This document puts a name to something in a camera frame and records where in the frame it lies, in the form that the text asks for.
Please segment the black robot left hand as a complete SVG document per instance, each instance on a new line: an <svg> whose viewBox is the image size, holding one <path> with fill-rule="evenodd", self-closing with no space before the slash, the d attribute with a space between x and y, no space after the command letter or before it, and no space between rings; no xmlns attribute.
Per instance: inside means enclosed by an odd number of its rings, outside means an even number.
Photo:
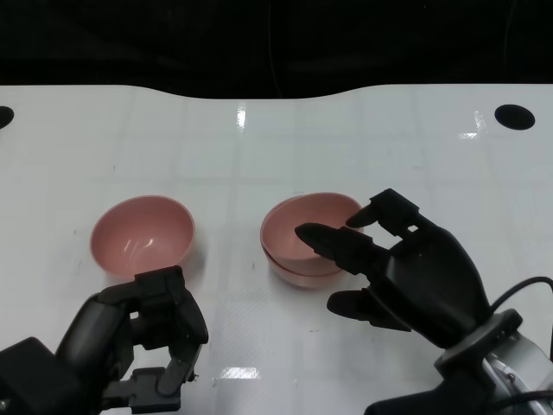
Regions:
<svg viewBox="0 0 553 415"><path fill-rule="evenodd" d="M89 297L55 355L84 387L88 414L176 412L207 342L204 316L174 265Z"/></svg>

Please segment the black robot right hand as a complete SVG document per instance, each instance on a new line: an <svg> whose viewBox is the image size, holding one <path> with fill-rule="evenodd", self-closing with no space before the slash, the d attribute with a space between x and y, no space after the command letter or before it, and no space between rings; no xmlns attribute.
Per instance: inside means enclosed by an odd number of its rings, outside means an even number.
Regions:
<svg viewBox="0 0 553 415"><path fill-rule="evenodd" d="M492 308L474 262L447 230L388 188L343 227L304 223L296 236L352 275L362 290L335 292L327 309L375 327L414 330L450 348L489 320Z"/></svg>

